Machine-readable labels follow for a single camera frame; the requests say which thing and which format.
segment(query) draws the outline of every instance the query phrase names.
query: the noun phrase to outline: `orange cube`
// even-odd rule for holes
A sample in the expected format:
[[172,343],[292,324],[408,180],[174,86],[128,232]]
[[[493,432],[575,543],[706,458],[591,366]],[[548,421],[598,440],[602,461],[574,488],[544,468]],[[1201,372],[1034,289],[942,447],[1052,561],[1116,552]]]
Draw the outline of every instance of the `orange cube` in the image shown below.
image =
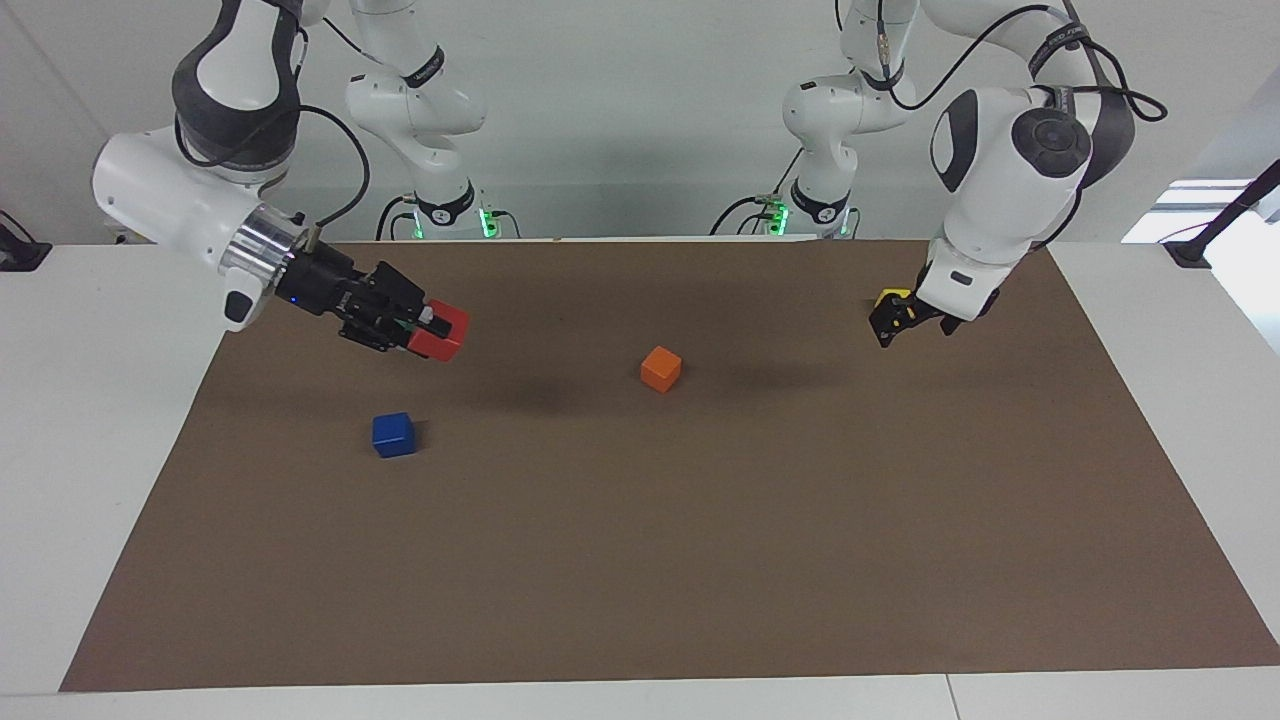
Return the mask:
[[680,379],[680,355],[658,346],[640,364],[640,379],[658,392],[667,392]]

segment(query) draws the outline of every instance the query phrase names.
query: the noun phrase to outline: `brown mat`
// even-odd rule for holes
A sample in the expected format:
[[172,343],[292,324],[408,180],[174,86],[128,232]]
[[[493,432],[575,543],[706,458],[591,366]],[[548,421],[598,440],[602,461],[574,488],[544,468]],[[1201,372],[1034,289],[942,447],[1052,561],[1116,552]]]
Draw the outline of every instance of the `brown mat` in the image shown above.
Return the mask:
[[468,346],[229,336],[64,691],[1280,665],[1047,255],[882,351],[920,243],[349,250]]

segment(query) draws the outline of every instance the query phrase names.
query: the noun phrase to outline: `white robotic arm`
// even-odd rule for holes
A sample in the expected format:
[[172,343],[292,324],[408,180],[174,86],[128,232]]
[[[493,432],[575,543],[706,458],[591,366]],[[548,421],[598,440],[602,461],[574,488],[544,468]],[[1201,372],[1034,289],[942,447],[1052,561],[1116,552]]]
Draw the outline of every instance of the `white robotic arm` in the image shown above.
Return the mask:
[[477,236],[483,202],[449,137],[480,129],[488,106],[419,27],[416,5],[351,0],[365,53],[383,68],[352,78],[347,108],[404,161],[420,227],[431,228],[431,237]]
[[319,241],[325,220],[308,227],[260,200],[284,178],[298,114],[328,115],[301,105],[293,72],[300,27],[326,6],[223,0],[212,32],[174,72],[175,124],[110,138],[95,163],[95,199],[138,234],[223,275],[233,331],[252,323],[274,291],[311,314],[339,316],[339,334],[360,345],[448,360],[466,333],[465,313],[428,302],[387,263],[357,270]]
[[803,82],[787,92],[782,119],[804,146],[790,190],[790,202],[799,211],[792,217],[812,224],[819,237],[833,237],[849,215],[849,195],[858,173],[858,152],[849,145],[850,137],[895,128],[910,118],[892,101],[888,88],[895,87],[906,102],[915,100],[902,54],[919,5],[919,0],[884,3],[891,81],[879,79],[877,0],[855,0],[841,35],[841,47],[854,69]]
[[[1020,56],[1036,85],[966,91],[940,119],[931,155],[956,197],[916,288],[886,291],[877,302],[870,322],[886,347],[929,319],[942,318],[951,334],[986,314],[1033,243],[1056,237],[1079,209],[1080,191],[1124,159],[1134,140],[1133,97],[1146,99],[1092,41],[1070,0],[855,0],[842,36],[852,73],[792,88],[785,109],[804,143],[791,201],[819,236],[832,237],[847,213],[858,169],[847,138],[904,123],[941,90],[915,102],[904,72],[904,44],[922,8],[942,29]],[[1111,85],[1100,55],[1116,65],[1123,87]]]

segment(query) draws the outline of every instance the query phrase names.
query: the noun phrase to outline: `table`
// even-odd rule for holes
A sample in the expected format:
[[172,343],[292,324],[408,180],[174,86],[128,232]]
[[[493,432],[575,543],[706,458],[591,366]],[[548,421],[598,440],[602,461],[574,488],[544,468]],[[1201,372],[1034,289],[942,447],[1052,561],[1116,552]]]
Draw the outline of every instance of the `table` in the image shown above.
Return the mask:
[[[1280,357],[1158,247],[1055,258],[1249,591],[1280,628]],[[216,278],[156,247],[0,277],[0,716],[1274,717],[1280,669],[52,696],[221,337]]]

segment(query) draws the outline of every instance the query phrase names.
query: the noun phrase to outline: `blue cube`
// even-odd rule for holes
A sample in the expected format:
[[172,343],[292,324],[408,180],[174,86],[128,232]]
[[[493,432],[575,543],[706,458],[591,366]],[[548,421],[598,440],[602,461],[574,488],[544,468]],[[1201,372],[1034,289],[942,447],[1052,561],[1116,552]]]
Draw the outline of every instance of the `blue cube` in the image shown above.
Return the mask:
[[417,452],[413,420],[410,419],[408,413],[374,418],[374,450],[384,459]]

